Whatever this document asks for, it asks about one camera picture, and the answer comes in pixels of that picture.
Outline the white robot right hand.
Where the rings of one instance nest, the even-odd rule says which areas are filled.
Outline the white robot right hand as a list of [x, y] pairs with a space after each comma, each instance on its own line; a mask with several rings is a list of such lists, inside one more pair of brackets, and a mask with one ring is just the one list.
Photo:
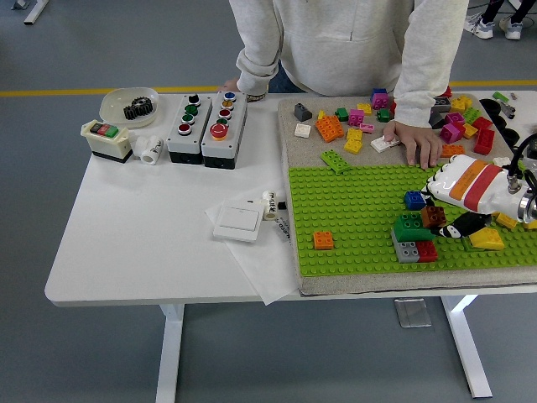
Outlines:
[[498, 165], [459, 154], [451, 157], [422, 189], [424, 198], [466, 210], [451, 223], [431, 232], [443, 238], [465, 238], [490, 225], [494, 213], [517, 222], [536, 220], [536, 190], [529, 180]]

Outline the person's left hand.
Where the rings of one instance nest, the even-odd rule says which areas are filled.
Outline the person's left hand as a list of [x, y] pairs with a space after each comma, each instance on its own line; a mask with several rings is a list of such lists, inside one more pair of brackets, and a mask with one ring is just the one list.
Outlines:
[[398, 138], [406, 149], [406, 160], [410, 166], [419, 166], [422, 170], [437, 165], [442, 153], [442, 141], [431, 128], [408, 126], [394, 120], [383, 129], [385, 142]]

